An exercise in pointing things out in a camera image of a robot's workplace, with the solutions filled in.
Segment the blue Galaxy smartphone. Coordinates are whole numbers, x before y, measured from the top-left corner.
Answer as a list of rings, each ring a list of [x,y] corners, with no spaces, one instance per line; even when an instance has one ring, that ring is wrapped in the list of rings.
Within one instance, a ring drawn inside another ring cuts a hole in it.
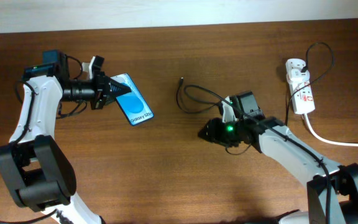
[[[129,74],[123,73],[111,78],[131,89],[130,93],[117,97],[117,103],[131,126],[137,126],[154,117],[153,111],[148,106]]]

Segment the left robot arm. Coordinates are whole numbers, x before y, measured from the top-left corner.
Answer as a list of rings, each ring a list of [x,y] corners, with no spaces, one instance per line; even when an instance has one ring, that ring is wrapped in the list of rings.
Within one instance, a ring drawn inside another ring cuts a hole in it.
[[[58,223],[104,223],[76,191],[75,171],[55,142],[55,122],[63,101],[90,103],[100,110],[131,92],[102,71],[104,59],[94,56],[89,78],[71,78],[69,55],[60,50],[42,54],[42,64],[27,67],[19,83],[24,96],[19,122],[8,144],[0,146],[0,174],[15,204],[42,212],[39,220]]]

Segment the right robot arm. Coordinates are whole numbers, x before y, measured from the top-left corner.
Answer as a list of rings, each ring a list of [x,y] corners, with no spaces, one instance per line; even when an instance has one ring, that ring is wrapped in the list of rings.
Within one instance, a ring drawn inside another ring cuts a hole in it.
[[[240,143],[272,158],[306,189],[308,210],[293,210],[267,223],[358,223],[358,164],[344,166],[298,139],[282,121],[265,117],[251,91],[219,105],[198,136],[226,149]]]

